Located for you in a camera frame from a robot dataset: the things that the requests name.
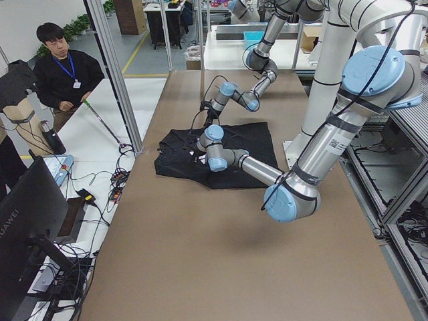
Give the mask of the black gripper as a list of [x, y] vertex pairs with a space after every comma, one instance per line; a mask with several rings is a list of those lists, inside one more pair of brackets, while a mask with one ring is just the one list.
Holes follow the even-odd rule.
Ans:
[[204, 152], [201, 151], [197, 146], [198, 142], [199, 142], [199, 137], [190, 138], [186, 141], [187, 146], [190, 148], [189, 154], [191, 155], [191, 160], [194, 163], [197, 163], [199, 159], [202, 156], [204, 156]]
[[219, 116], [220, 116], [219, 111], [215, 110], [209, 101], [206, 101], [206, 100], [201, 101], [200, 111], [207, 112], [207, 116], [203, 126], [210, 126], [212, 125], [214, 120], [219, 120]]

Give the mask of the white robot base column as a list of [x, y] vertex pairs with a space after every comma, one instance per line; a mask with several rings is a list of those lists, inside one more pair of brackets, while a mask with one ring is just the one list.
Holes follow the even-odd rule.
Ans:
[[292, 167], [316, 129], [331, 111], [342, 82], [342, 71], [355, 42], [363, 48], [390, 45], [400, 52], [414, 73], [410, 90], [393, 102], [421, 101], [419, 47], [427, 28], [427, 8], [413, 1], [321, 1], [326, 9], [320, 56], [301, 131], [285, 148]]

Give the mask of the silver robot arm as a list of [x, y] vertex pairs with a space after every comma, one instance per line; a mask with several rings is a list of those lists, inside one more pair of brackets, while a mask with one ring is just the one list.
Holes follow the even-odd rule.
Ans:
[[253, 158], [246, 150], [225, 149], [224, 131], [216, 124], [204, 130], [191, 155], [193, 159], [204, 156], [213, 172], [236, 166], [266, 184], [261, 208], [272, 219], [287, 223], [308, 217], [320, 205], [318, 185], [366, 121], [384, 109], [421, 103], [419, 63], [417, 49], [373, 45], [354, 54], [342, 70], [335, 106], [287, 173]]
[[320, 1], [275, 1], [274, 13], [267, 24], [261, 40], [251, 49], [245, 64], [253, 71], [261, 74], [257, 84], [249, 91], [242, 90], [236, 83], [225, 81], [219, 91], [210, 101], [203, 100], [201, 109], [207, 110], [204, 127], [212, 125], [218, 119], [229, 100], [233, 100], [246, 110], [256, 112], [259, 109], [260, 98], [278, 75], [276, 63], [270, 59], [270, 50], [275, 44], [282, 27], [289, 16], [297, 14], [302, 21], [311, 23], [321, 18], [326, 6]]

